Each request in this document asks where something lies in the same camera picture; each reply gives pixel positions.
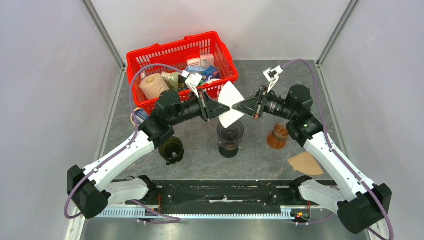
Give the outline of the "white paper coffee filter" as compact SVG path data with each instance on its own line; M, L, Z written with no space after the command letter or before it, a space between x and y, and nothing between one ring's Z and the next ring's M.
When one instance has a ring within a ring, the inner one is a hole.
M239 90L234 86L234 84L231 81L228 81L221 89L218 102L220 104L223 104L227 107L229 107L229 111L221 114L219 116L220 124L224 128L230 127L232 124L234 124L236 121L238 121L240 118L242 118L245 114L232 109L233 105L244 101L245 98L242 96L242 94L239 92Z

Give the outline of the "clear grey glass dripper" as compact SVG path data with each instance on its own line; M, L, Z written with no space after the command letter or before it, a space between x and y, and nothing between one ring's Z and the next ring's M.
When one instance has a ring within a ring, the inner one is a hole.
M217 145L226 150L237 149L242 142L242 137L245 132L244 125L239 120L227 128L219 123L216 130L218 135Z

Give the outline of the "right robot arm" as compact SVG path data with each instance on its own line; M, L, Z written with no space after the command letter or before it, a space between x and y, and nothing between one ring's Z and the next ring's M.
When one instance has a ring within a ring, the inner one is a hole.
M300 205L310 201L330 210L353 234L385 220L388 238L394 239L388 217L391 189L384 183L375 184L340 151L311 113L313 103L310 90L303 85L292 86L286 98L277 97L267 87L261 86L253 96L233 104L231 108L254 119L267 113L287 120L289 136L310 153L337 184L338 189L334 189L311 177L300 177L288 191L292 203Z

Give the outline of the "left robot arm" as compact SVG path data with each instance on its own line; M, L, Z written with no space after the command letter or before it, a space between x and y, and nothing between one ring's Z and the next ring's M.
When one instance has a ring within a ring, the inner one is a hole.
M208 122L230 111L230 107L199 91L187 102L173 90L164 91L149 117L136 126L134 133L121 145L83 168L74 165L67 172L67 193L64 215L73 202L86 219L99 215L109 205L131 200L152 204L157 198L155 185L146 176L129 181L114 179L136 160L153 152L175 133L173 126L196 117Z

